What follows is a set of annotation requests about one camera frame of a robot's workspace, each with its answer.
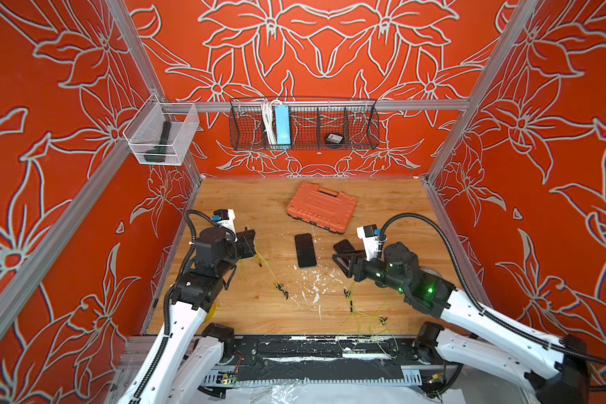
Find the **black phone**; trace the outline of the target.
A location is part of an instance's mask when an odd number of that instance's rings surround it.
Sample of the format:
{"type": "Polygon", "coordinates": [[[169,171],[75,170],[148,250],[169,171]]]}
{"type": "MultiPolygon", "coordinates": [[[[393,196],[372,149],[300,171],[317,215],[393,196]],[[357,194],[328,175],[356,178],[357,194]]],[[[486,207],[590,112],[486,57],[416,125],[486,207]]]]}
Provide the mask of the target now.
{"type": "Polygon", "coordinates": [[[310,233],[295,235],[295,246],[298,266],[301,269],[316,267],[316,252],[310,233]]]}
{"type": "Polygon", "coordinates": [[[347,254],[356,251],[353,244],[348,239],[343,239],[333,245],[333,249],[337,254],[347,254]]]}

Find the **yellow earphones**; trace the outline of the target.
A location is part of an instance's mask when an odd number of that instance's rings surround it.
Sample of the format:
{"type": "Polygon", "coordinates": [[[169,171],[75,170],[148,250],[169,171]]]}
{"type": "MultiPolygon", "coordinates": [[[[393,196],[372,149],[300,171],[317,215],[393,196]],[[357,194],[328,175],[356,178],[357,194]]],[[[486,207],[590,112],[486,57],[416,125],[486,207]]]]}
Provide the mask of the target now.
{"type": "Polygon", "coordinates": [[[358,284],[352,281],[350,286],[343,290],[345,301],[348,305],[348,316],[341,322],[337,335],[355,335],[374,343],[380,352],[389,360],[396,359],[399,352],[397,336],[389,324],[388,317],[382,314],[387,304],[387,296],[382,291],[384,301],[375,311],[360,310],[355,304],[355,291],[358,284]]]}
{"type": "MultiPolygon", "coordinates": [[[[286,301],[288,301],[290,299],[291,295],[290,295],[289,291],[286,289],[284,283],[279,281],[279,278],[276,276],[276,273],[271,268],[269,261],[258,250],[255,251],[255,255],[252,257],[252,259],[254,259],[257,262],[259,269],[267,269],[267,271],[270,274],[271,279],[273,280],[274,288],[277,289],[284,296],[284,299],[286,301]]],[[[250,271],[249,267],[245,266],[246,263],[247,263],[247,259],[244,259],[239,264],[240,265],[239,273],[240,273],[242,283],[250,285],[256,279],[261,280],[261,278],[264,274],[260,273],[256,277],[256,274],[252,273],[250,271]]]]}

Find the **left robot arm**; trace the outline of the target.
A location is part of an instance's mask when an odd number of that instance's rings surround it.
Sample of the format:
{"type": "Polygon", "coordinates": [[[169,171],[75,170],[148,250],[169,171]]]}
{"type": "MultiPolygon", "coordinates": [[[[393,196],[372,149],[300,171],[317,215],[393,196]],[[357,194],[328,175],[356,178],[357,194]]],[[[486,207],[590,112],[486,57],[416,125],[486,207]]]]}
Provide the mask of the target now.
{"type": "Polygon", "coordinates": [[[163,331],[120,403],[189,403],[203,392],[214,366],[233,357],[232,328],[207,326],[192,353],[191,341],[215,299],[229,287],[239,261],[256,255],[254,230],[209,227],[192,239],[178,279],[164,298],[163,331]]]}

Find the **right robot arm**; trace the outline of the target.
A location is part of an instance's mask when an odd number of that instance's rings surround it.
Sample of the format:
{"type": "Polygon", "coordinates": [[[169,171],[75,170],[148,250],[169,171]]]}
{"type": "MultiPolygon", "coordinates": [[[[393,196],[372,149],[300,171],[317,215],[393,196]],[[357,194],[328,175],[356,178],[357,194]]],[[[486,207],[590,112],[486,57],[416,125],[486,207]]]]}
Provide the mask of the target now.
{"type": "Polygon", "coordinates": [[[539,332],[493,309],[476,308],[466,292],[425,271],[402,243],[385,248],[381,258],[365,252],[334,254],[333,261],[356,282],[370,279],[399,292],[405,303],[434,321],[422,325],[415,340],[424,361],[442,359],[506,380],[540,403],[587,403],[590,375],[585,361],[561,348],[585,350],[583,341],[539,332]]]}

